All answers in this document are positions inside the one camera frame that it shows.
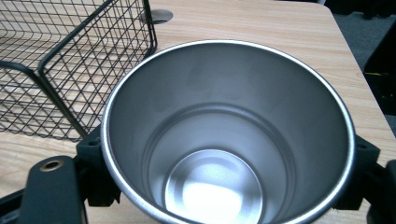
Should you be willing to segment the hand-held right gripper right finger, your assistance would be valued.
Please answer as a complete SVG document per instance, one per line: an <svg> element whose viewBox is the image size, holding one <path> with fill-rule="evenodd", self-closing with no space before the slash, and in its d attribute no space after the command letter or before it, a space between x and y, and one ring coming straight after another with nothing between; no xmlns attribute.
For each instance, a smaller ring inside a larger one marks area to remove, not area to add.
<svg viewBox="0 0 396 224"><path fill-rule="evenodd" d="M353 172L344 193L333 205L338 210L359 210L368 180L366 175L376 165L380 149L359 135L355 135L355 159Z"/></svg>

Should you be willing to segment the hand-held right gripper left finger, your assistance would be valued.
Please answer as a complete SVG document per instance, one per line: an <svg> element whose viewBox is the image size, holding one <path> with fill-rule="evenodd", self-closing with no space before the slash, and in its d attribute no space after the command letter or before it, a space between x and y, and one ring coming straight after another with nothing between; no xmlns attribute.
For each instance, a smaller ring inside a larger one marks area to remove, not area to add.
<svg viewBox="0 0 396 224"><path fill-rule="evenodd" d="M120 202L120 189L107 170L100 134L96 127L77 144L75 162L82 198L89 206L109 207Z"/></svg>

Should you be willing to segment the black wire basket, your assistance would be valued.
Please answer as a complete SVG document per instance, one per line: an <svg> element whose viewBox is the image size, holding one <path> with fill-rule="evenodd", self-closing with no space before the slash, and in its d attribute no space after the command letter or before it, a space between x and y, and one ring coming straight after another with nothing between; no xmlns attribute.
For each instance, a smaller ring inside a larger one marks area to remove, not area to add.
<svg viewBox="0 0 396 224"><path fill-rule="evenodd" d="M156 47L149 0L0 0L0 133L84 138Z"/></svg>

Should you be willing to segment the stainless steel cup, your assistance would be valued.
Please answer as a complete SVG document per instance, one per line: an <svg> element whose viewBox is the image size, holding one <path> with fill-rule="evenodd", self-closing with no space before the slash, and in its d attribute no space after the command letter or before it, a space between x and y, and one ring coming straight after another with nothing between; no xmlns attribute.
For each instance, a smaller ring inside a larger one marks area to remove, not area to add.
<svg viewBox="0 0 396 224"><path fill-rule="evenodd" d="M233 40L163 50L108 98L108 171L145 213L174 224L309 223L343 195L351 117L315 70Z"/></svg>

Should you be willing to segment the grey round table grommet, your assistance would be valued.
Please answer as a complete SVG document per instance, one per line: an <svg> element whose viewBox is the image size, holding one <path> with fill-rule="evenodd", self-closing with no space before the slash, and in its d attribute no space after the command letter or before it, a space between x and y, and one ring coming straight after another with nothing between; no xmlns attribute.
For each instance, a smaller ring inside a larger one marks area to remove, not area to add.
<svg viewBox="0 0 396 224"><path fill-rule="evenodd" d="M144 12L140 19L145 23L163 24L169 22L174 17L172 11L167 9L153 9L149 12Z"/></svg>

